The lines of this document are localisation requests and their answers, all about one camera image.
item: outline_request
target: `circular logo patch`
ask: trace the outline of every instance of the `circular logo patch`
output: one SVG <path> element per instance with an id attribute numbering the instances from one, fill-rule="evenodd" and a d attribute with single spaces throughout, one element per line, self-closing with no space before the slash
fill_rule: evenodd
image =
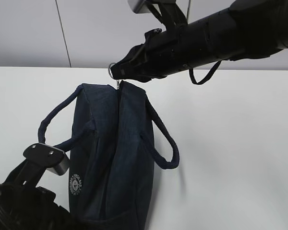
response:
<path id="1" fill-rule="evenodd" d="M 74 196 L 79 195 L 81 192 L 82 181 L 78 174 L 72 175 L 71 179 L 69 180 L 69 190 L 71 194 Z"/>

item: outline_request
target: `bag handle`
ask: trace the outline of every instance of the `bag handle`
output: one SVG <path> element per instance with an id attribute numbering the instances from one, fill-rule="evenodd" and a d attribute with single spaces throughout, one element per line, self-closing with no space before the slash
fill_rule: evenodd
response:
<path id="1" fill-rule="evenodd" d="M 67 107 L 76 97 L 79 95 L 79 93 L 82 91 L 83 86 L 79 85 L 74 93 L 72 93 L 65 101 L 63 101 L 61 104 L 59 104 L 57 107 L 55 107 L 50 114 L 41 122 L 39 129 L 38 129 L 38 142 L 45 144 L 45 132 L 47 130 L 48 125 L 50 124 L 51 120 L 65 107 Z M 95 123 L 94 120 L 88 121 L 80 133 L 76 134 L 74 137 L 70 138 L 67 141 L 62 142 L 61 144 L 58 144 L 54 147 L 63 150 L 64 152 L 70 151 L 72 148 L 75 147 L 77 142 L 81 140 L 82 138 L 89 135 L 92 131 L 95 131 Z"/>
<path id="2" fill-rule="evenodd" d="M 168 133 L 167 128 L 165 127 L 164 123 L 162 122 L 161 118 L 159 117 L 158 113 L 155 111 L 153 106 L 150 104 L 148 98 L 146 98 L 146 109 L 151 116 L 153 122 L 157 125 L 157 127 L 160 129 L 162 134 L 165 136 L 165 138 L 170 143 L 171 147 L 173 148 L 173 157 L 171 161 L 167 161 L 164 157 L 160 155 L 160 153 L 155 149 L 154 145 L 151 143 L 149 138 L 142 133 L 141 138 L 145 143 L 145 146 L 147 150 L 152 155 L 153 159 L 155 160 L 156 164 L 161 169 L 175 169 L 179 165 L 180 157 L 179 157 L 179 150 L 178 147 L 174 141 L 174 139 L 170 136 Z"/>

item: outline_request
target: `navy blue bag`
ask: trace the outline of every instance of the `navy blue bag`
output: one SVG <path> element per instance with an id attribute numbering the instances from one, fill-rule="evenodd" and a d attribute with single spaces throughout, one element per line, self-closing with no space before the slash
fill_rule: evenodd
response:
<path id="1" fill-rule="evenodd" d="M 179 151 L 143 89 L 122 81 L 120 89 L 82 84 L 42 122 L 77 98 L 72 138 L 57 145 L 71 150 L 70 213 L 92 230 L 144 230 L 154 164 L 174 169 Z M 154 147 L 152 121 L 173 148 L 166 161 Z"/>

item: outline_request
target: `metal ring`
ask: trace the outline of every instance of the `metal ring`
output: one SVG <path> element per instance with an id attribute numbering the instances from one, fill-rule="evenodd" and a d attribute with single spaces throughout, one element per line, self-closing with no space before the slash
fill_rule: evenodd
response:
<path id="1" fill-rule="evenodd" d="M 116 64 L 116 62 L 112 62 L 112 63 L 110 63 L 110 65 L 108 66 L 108 73 L 109 73 L 109 76 L 112 78 L 112 79 L 114 79 L 113 78 L 113 75 L 112 75 L 112 73 L 111 73 L 111 67 L 113 66 L 113 65 L 115 65 Z"/>

